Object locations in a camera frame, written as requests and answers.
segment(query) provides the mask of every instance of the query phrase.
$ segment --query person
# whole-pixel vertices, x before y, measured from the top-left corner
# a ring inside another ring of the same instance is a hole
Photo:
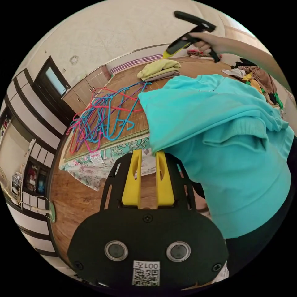
[[[273,56],[270,54],[249,44],[225,37],[218,37],[209,33],[190,33],[190,35],[194,38],[201,39],[201,41],[194,44],[195,47],[197,47],[201,52],[208,54],[212,48],[217,54],[229,53],[243,57],[264,69],[282,86],[291,92],[285,75],[276,63]],[[232,276],[241,270],[264,249],[287,215],[297,188],[296,136],[293,138],[291,149],[287,157],[287,166],[291,173],[291,187],[288,189],[289,193],[287,197],[284,197],[282,206],[276,210],[276,213],[266,223],[259,226],[252,232],[236,238],[226,239],[226,245],[229,251],[229,258],[227,260],[229,276]],[[207,197],[204,195],[203,186],[196,182],[192,182],[192,185],[196,193],[201,197],[206,198],[207,202]]]

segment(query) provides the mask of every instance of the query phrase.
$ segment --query black pants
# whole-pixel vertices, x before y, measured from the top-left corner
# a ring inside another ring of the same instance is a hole
[[[229,251],[229,258],[227,260],[229,276],[240,271],[265,248],[288,213],[297,189],[297,137],[293,140],[287,164],[292,176],[291,188],[285,202],[277,213],[258,229],[246,235],[226,240]],[[205,198],[201,184],[194,182],[192,184],[195,192]]]

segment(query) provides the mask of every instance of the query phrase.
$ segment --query printed label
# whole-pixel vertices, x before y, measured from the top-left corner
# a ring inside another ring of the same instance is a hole
[[[132,285],[159,286],[160,262],[134,261]]]
[[[94,152],[90,154],[90,159],[93,164],[104,164],[100,152]]]

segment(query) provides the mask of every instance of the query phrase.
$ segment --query turquoise sweatshirt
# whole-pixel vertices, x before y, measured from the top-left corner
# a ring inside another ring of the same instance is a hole
[[[202,184],[224,238],[266,223],[289,192],[294,132],[253,87],[221,75],[177,76],[139,94],[152,152],[179,158]]]

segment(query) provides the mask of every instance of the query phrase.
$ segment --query screw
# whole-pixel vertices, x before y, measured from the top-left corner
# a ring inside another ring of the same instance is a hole
[[[222,268],[222,265],[220,263],[217,263],[213,266],[213,271],[217,272]]]
[[[75,261],[75,262],[74,262],[74,266],[75,266],[78,270],[83,270],[83,269],[84,269],[83,265],[82,265],[79,261]]]
[[[143,216],[142,219],[143,219],[143,221],[144,221],[145,223],[150,223],[150,222],[153,220],[153,216],[150,215],[150,214],[146,214],[146,215]]]

